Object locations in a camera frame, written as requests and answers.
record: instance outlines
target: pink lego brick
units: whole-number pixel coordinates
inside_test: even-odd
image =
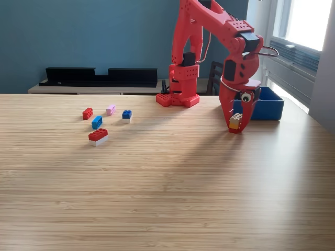
[[[115,112],[115,109],[115,105],[108,106],[108,108],[106,109],[107,116],[112,116]]]

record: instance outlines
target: black tray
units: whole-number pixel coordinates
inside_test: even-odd
[[[150,87],[157,86],[157,69],[109,68],[108,75],[95,75],[95,68],[46,68],[46,82],[39,86]]]

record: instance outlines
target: yellow lego brick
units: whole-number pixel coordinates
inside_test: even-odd
[[[229,128],[236,129],[236,130],[239,128],[239,126],[240,126],[239,123],[238,124],[233,124],[233,123],[229,124]]]

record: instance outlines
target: window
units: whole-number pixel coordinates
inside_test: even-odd
[[[309,107],[332,0],[272,0],[266,42],[280,53],[265,58],[263,83],[275,82]]]
[[[273,36],[322,51],[332,0],[278,0]]]

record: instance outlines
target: blue plastic bin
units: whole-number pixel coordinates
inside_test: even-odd
[[[279,120],[282,118],[284,101],[269,87],[261,87],[251,120]],[[234,100],[234,113],[242,113],[240,100]]]

